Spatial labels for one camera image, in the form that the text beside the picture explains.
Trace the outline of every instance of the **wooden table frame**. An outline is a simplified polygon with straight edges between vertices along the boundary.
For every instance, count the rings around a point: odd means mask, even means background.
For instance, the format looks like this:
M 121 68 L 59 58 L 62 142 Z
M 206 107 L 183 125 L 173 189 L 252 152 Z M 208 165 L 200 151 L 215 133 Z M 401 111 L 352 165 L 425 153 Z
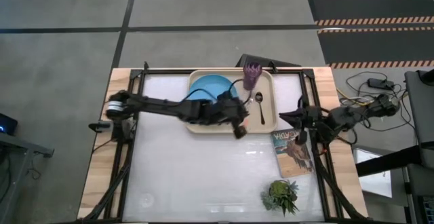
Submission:
M 213 69 L 213 68 L 187 68 L 187 69 L 149 69 L 151 73 L 186 73 L 188 71 L 194 71 L 197 69 Z M 234 69 L 234 68 L 215 68 L 215 69 Z M 309 79 L 306 79 L 306 89 L 309 97 L 309 102 L 311 105 L 316 103 L 320 103 L 321 106 L 325 109 L 333 109 L 334 107 L 338 107 L 339 101 L 336 93 L 336 87 L 334 85 L 334 80 L 332 76 L 332 70 L 329 67 L 317 67 L 317 68 L 279 68 L 280 71 L 287 70 L 301 70 L 301 69 L 310 69 L 313 71 L 314 84 L 311 84 Z M 137 82 L 138 79 L 132 79 L 131 74 L 132 70 L 137 69 L 113 69 L 111 74 L 110 82 L 108 84 L 106 99 L 109 99 L 109 96 L 118 92 L 119 90 L 127 90 L 138 91 L 139 93 L 142 88 L 140 88 L 140 84 L 142 82 Z M 107 119 L 104 115 L 106 109 L 106 104 L 104 104 L 104 108 L 102 110 L 101 119 Z M 94 147 L 101 145 L 102 143 L 107 142 L 110 139 L 110 132 L 103 132 L 97 135 Z M 114 162 L 118 161 L 119 167 L 122 167 L 123 161 L 125 159 L 125 151 L 128 148 L 127 145 L 117 145 L 116 143 L 109 143 L 108 145 L 100 148 L 96 151 L 90 161 L 89 171 L 87 173 L 87 179 L 85 183 L 85 188 L 83 191 L 81 205 L 79 209 L 79 213 L 77 218 L 83 218 L 97 205 L 100 198 L 103 196 L 104 192 L 107 190 L 111 178 L 112 169 L 110 165 L 115 165 Z M 121 150 L 123 153 L 119 154 L 118 159 L 115 159 L 116 150 Z M 329 153 L 331 155 L 330 161 L 328 162 L 332 165 L 332 169 L 334 169 L 334 175 L 336 176 L 336 181 L 338 186 L 345 194 L 347 199 L 354 205 L 356 210 L 367 216 L 367 210 L 364 203 L 363 195 L 361 192 L 361 187 L 359 183 L 359 179 L 357 176 L 357 171 L 355 168 L 355 163 L 353 160 L 353 155 L 351 151 L 351 147 L 345 143 L 340 141 L 334 141 L 330 145 Z M 325 185 L 325 192 L 328 200 L 328 209 L 330 217 L 338 217 L 338 212 L 336 212 L 336 206 L 334 201 L 334 195 L 330 191 L 330 188 Z M 122 186 L 119 186 L 116 189 L 114 195 L 114 205 L 111 206 L 112 210 L 117 209 L 117 204 L 119 203 L 120 189 Z M 104 215 L 104 218 L 113 217 L 112 214 Z

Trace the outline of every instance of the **book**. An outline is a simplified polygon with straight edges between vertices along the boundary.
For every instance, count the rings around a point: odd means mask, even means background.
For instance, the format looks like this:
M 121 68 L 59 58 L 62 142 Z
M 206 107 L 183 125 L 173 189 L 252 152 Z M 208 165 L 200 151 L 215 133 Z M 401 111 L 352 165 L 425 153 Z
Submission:
M 280 173 L 283 178 L 313 172 L 313 162 L 306 144 L 297 145 L 295 129 L 278 130 L 271 133 Z

